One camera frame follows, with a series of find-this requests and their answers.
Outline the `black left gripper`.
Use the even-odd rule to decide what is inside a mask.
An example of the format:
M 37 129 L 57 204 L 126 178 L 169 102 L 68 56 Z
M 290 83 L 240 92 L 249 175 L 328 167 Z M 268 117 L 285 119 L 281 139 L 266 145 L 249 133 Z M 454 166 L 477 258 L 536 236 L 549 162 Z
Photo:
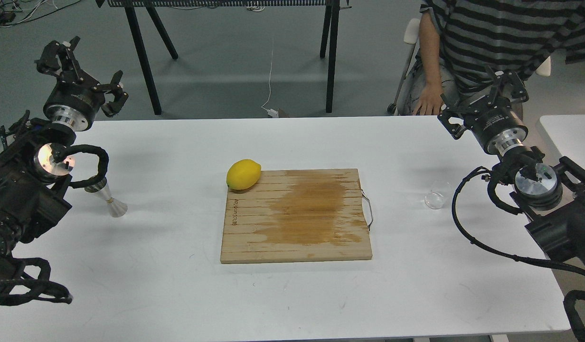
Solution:
M 75 132 L 89 130 L 100 108 L 106 117 L 119 114 L 128 99 L 121 84 L 123 71 L 115 72 L 108 84 L 99 84 L 85 75 L 73 53 L 80 40 L 78 36 L 69 42 L 53 40 L 35 61 L 38 72 L 56 78 L 55 87 L 43 106 L 45 117 L 67 124 Z M 106 95 L 112 95 L 113 100 L 107 102 Z

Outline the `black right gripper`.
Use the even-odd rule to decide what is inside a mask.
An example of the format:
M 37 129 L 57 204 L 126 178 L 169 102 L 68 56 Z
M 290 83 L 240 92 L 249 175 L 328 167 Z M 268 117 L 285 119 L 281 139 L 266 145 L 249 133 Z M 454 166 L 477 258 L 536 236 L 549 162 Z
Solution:
M 491 66 L 484 69 L 493 81 L 488 95 L 468 106 L 456 105 L 441 95 L 444 107 L 437 118 L 453 139 L 470 131 L 485 153 L 505 154 L 522 145 L 528 135 L 511 104 L 525 103 L 529 95 L 516 72 L 494 71 Z

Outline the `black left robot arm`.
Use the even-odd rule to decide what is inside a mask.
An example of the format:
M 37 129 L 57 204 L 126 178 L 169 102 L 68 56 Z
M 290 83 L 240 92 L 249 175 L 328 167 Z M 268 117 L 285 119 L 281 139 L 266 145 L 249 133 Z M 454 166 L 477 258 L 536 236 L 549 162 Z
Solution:
M 82 188 L 102 198 L 112 217 L 127 204 L 112 196 L 106 174 L 109 156 L 101 147 L 74 143 L 89 130 L 99 110 L 113 117 L 128 94 L 122 71 L 108 84 L 85 72 L 74 56 L 80 37 L 51 41 L 36 60 L 37 71 L 54 76 L 56 85 L 43 107 L 45 119 L 25 114 L 0 128 L 0 306 L 32 300 L 70 304 L 67 288 L 49 279 L 51 266 L 39 257 L 16 258 L 13 249 L 55 227 L 71 209 L 67 189 Z

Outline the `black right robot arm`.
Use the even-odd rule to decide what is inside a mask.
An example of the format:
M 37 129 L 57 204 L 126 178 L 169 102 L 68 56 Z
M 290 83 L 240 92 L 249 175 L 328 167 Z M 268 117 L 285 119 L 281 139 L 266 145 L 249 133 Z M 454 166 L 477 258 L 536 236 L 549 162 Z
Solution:
M 515 72 L 485 67 L 492 85 L 487 95 L 470 104 L 443 99 L 439 121 L 454 138 L 471 131 L 483 151 L 498 157 L 492 169 L 477 167 L 458 185 L 452 196 L 452 217 L 469 243 L 495 255 L 532 266 L 569 271 L 585 276 L 585 170 L 568 157 L 559 164 L 544 163 L 545 155 L 523 141 L 528 129 L 512 109 L 512 100 L 526 102 L 528 94 Z M 457 198 L 465 184 L 481 176 L 492 203 L 513 215 L 524 214 L 526 230 L 546 258 L 510 255 L 479 242 L 462 227 Z

